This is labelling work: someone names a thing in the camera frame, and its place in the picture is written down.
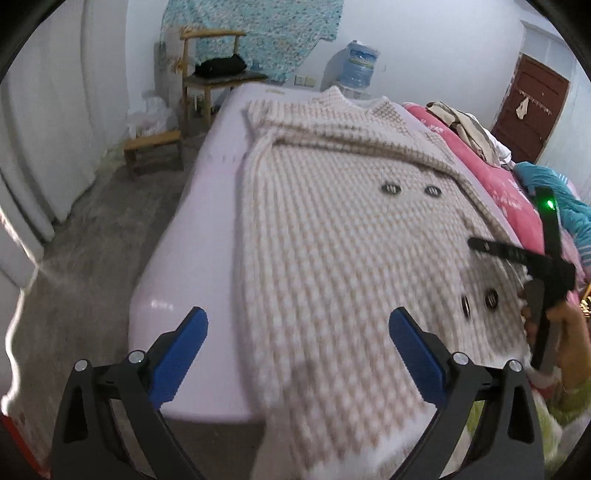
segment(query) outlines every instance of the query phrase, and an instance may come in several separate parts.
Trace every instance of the gray floor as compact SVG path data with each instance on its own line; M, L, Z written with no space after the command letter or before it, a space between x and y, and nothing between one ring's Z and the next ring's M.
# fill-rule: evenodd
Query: gray floor
M47 459L61 393L72 365L121 361L127 354L129 301L160 235L174 215L203 136L185 144L184 171L152 172L174 147L147 154L144 174L130 181L122 154L112 152L95 185L74 205L47 246L39 276L14 335L20 393L10 415L36 457ZM122 421L129 436L129 425ZM210 480L246 479L263 426L171 422L181 444ZM130 452L142 470L145 461Z

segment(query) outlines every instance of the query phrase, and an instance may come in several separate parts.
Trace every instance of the button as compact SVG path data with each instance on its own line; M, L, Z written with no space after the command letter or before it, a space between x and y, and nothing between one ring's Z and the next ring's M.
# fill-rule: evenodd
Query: button
M496 292L494 288L486 291L486 295L484 297L484 303L486 308L489 310L496 310L499 306L499 294Z
M430 197L439 198L441 196L441 188L436 187L435 185L427 185L424 192Z
M398 195L402 191L400 185L395 183L386 182L382 185L382 192L388 193L389 195Z
M464 312L464 317L468 320L470 319L470 302L468 301L468 297L462 295L462 311Z

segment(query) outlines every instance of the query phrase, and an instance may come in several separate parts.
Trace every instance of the person's hand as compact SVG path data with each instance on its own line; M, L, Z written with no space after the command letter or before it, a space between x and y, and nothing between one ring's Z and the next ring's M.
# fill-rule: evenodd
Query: person's hand
M518 293L525 298L523 291ZM525 334L530 346L535 345L537 325L531 321L531 309L521 309L525 318ZM546 311L546 318L562 324L562 337L556 353L556 364L562 370L563 386L567 390L577 388L591 377L591 340L587 321L581 309L567 301L561 301Z

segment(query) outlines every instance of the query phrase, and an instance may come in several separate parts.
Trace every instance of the brown door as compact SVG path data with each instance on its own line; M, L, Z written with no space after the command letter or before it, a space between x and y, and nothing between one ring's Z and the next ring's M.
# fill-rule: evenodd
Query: brown door
M568 89L569 81L554 70L526 55L521 57L509 96L492 128L492 134L511 150L514 162L536 162Z

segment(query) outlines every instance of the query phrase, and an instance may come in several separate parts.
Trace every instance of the white plastic bag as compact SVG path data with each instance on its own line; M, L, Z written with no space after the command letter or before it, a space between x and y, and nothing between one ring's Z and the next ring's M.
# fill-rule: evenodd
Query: white plastic bag
M131 138L158 135L178 128L178 120L166 102L152 92L142 95L145 101L143 112L127 116L129 136Z

